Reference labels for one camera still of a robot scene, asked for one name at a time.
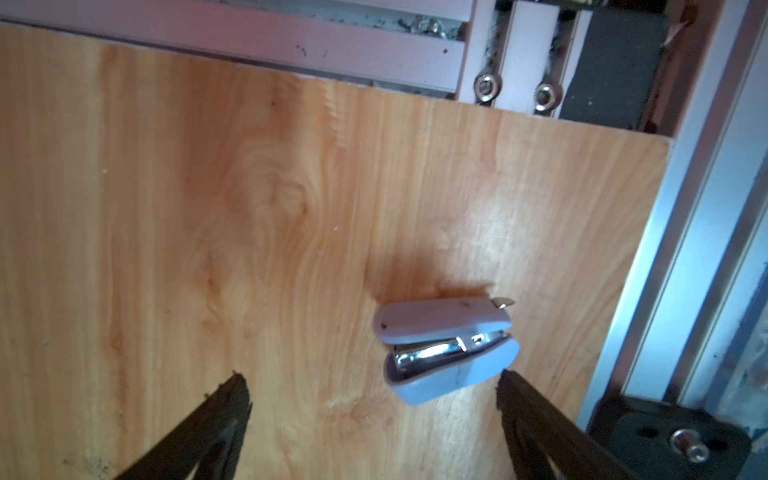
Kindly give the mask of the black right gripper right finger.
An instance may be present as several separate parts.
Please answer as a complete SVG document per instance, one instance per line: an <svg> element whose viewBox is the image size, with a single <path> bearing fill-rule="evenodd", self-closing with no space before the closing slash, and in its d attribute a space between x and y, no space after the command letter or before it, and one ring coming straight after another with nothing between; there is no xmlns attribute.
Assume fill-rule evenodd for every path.
<svg viewBox="0 0 768 480"><path fill-rule="evenodd" d="M634 479L519 373L501 372L496 407L518 479Z"/></svg>

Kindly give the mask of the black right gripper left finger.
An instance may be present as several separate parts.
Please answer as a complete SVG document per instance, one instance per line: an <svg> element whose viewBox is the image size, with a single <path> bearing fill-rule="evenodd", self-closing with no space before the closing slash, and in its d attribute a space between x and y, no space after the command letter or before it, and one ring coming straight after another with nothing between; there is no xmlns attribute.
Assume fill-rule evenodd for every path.
<svg viewBox="0 0 768 480"><path fill-rule="evenodd" d="M232 479L252 403L246 379L234 373L120 479Z"/></svg>

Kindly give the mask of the blue stapler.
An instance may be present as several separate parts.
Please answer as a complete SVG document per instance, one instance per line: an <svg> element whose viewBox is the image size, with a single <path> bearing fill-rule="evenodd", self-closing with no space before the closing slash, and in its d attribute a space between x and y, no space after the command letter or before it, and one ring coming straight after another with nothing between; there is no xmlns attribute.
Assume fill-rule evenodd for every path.
<svg viewBox="0 0 768 480"><path fill-rule="evenodd" d="M455 297L384 305L373 318L389 347L384 380L409 406L485 382L512 365L520 351L509 330L515 301Z"/></svg>

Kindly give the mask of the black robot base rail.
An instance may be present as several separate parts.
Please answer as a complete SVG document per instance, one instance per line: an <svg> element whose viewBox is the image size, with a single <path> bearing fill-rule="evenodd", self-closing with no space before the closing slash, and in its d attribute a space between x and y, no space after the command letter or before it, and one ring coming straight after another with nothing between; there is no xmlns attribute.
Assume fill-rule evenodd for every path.
<svg viewBox="0 0 768 480"><path fill-rule="evenodd" d="M752 447L702 410L630 397L601 400L588 435L641 479L735 479Z"/></svg>

